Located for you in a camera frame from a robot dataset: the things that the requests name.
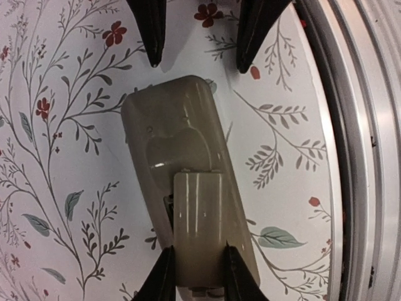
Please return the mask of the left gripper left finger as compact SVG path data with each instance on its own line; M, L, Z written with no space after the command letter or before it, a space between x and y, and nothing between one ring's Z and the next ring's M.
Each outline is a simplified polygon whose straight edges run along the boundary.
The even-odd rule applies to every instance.
M174 301L175 285L175 251L166 247L155 262L133 301Z

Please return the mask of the white remote control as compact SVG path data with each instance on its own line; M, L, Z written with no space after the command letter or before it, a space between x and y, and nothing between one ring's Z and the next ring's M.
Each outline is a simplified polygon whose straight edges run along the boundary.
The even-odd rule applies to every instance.
M226 243L235 246L260 288L260 278L237 181L213 95L206 81L181 77L130 94L122 122L140 189L162 251L174 246L174 176L219 172L225 177ZM224 287L189 289L176 298L224 300Z

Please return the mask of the remote battery cover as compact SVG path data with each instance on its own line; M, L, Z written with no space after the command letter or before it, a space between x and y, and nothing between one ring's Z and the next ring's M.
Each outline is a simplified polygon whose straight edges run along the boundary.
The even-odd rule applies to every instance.
M179 287L223 287L225 184L219 172L179 172L174 176L174 250Z

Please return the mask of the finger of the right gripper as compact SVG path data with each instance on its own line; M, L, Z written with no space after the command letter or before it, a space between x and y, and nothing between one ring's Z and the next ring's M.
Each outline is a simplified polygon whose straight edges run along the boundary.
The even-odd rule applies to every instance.
M250 69L265 37L290 4L290 0L243 0L237 31L236 67Z
M165 44L166 0L127 0L140 32L151 67L162 61Z

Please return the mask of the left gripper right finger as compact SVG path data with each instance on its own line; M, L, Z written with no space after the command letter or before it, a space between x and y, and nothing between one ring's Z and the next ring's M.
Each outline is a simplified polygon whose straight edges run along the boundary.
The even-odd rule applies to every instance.
M226 243L223 251L224 300L269 301L262 293L240 252Z

